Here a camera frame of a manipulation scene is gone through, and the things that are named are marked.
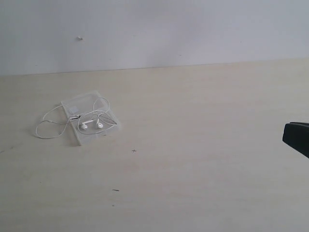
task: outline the white earbud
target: white earbud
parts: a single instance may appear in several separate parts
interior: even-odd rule
[[[95,119],[82,122],[82,124],[81,124],[81,129],[86,130],[86,129],[88,128],[88,126],[87,126],[86,124],[88,124],[88,123],[90,123],[90,122],[93,122],[93,121],[95,121]],[[103,124],[99,122],[99,119],[97,119],[96,126],[97,126],[98,129],[103,128]]]

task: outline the black object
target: black object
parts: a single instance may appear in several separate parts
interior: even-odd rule
[[[285,124],[282,141],[309,158],[309,123]]]

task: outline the earphones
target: earphones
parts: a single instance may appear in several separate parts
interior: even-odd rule
[[[96,102],[99,99],[104,99],[104,101],[106,101],[106,103],[107,103],[107,110],[106,111],[104,111],[104,110],[95,110],[95,104],[96,104]],[[47,117],[47,115],[49,115],[52,111],[54,111],[55,109],[57,109],[57,108],[59,108],[61,106],[65,107],[65,105],[59,105],[59,106],[55,107],[54,109],[48,111],[43,116],[42,121],[39,122],[39,124],[35,128],[35,136],[37,138],[40,138],[40,139],[53,139],[53,138],[57,138],[57,137],[61,136],[64,133],[64,131],[66,130],[68,124],[73,122],[73,121],[75,121],[75,120],[77,120],[77,130],[81,134],[89,134],[89,135],[90,134],[100,134],[100,133],[103,133],[103,132],[109,130],[110,128],[112,128],[114,126],[118,126],[118,124],[114,120],[112,120],[112,117],[108,113],[110,111],[110,103],[109,103],[109,101],[106,98],[97,98],[95,100],[95,102],[93,103],[93,110],[92,111],[90,111],[89,113],[83,113],[83,114],[80,114],[80,115],[73,115],[73,116],[69,117],[69,119],[65,123],[59,123],[59,122],[55,122],[55,121],[52,121],[52,120],[46,120],[45,119]],[[81,122],[81,118],[84,118],[85,116],[89,116],[89,115],[92,115],[90,120]],[[46,122],[53,123],[53,124],[58,124],[58,125],[64,125],[64,128],[63,128],[62,132],[59,135],[52,136],[52,137],[42,137],[42,136],[40,136],[38,134],[38,127],[42,123],[46,123]],[[96,122],[96,128],[99,129],[97,132],[95,132],[95,133],[85,133],[85,132],[82,132],[80,130],[80,128],[83,131],[87,130],[88,129],[87,124],[91,123],[91,122]],[[109,127],[106,128],[106,129],[103,129],[103,127],[104,127],[103,123],[109,125]]]

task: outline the white desk surface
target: white desk surface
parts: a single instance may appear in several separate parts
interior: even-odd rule
[[[93,89],[120,132],[30,135]],[[309,230],[309,159],[281,140],[309,121],[309,59],[8,76],[0,109],[1,232]]]

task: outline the wooden table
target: wooden table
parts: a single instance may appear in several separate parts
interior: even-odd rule
[[[120,132],[31,135],[94,89]],[[308,231],[309,159],[281,139],[309,121],[309,59],[7,76],[0,106],[2,232]]]

